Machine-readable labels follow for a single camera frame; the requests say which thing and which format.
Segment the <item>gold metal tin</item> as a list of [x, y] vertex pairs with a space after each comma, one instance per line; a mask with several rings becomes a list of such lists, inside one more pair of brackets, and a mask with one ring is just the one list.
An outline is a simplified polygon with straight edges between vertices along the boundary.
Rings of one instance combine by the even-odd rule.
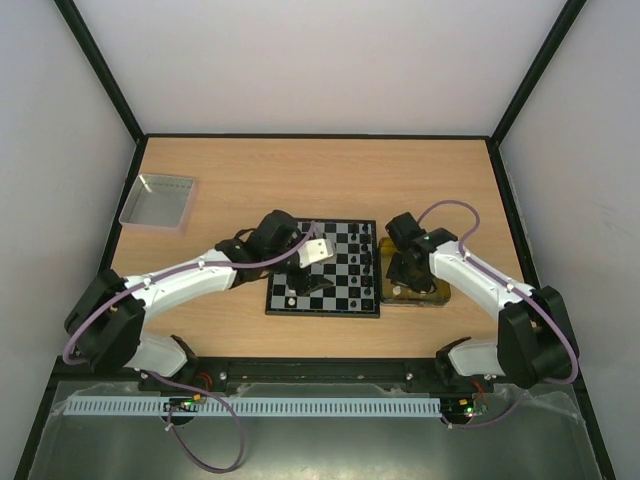
[[389, 237], [378, 243], [381, 275], [381, 302], [386, 305], [443, 307], [451, 299], [451, 287], [441, 279], [435, 279], [428, 292], [415, 292], [403, 285], [396, 285], [387, 277], [392, 257], [397, 252]]

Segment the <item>black magnetic chess board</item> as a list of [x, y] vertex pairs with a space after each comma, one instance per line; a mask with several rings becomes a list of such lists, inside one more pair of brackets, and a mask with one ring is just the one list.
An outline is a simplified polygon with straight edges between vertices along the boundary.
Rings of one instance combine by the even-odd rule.
[[315, 219], [316, 234], [329, 240], [334, 256], [310, 267], [315, 280], [329, 285], [300, 296], [287, 286], [287, 276], [268, 280], [265, 313], [322, 317], [380, 317], [380, 260], [376, 222]]

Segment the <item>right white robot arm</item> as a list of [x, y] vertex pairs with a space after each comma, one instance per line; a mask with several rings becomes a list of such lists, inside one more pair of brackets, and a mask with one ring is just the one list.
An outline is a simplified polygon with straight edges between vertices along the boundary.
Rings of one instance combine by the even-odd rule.
[[426, 231], [410, 213], [394, 217], [385, 230], [395, 247], [386, 273], [393, 285], [433, 294], [447, 283], [497, 324], [494, 340], [462, 338], [437, 352], [436, 379], [443, 389], [458, 391], [478, 375], [504, 377], [524, 389], [541, 381], [575, 381], [579, 353], [556, 289], [513, 279], [468, 251], [450, 231]]

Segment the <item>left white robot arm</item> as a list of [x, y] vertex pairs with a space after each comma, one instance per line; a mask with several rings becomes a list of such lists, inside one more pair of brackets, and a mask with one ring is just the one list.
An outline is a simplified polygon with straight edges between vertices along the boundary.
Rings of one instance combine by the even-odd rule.
[[122, 368], [173, 377], [193, 354], [175, 335], [147, 329], [159, 315], [208, 294], [284, 274], [298, 295], [327, 288], [311, 268], [335, 254], [316, 225], [303, 231], [289, 213], [274, 210], [255, 228], [238, 231], [192, 260], [151, 273], [122, 277], [99, 272], [64, 322], [69, 336], [62, 359], [97, 374]]

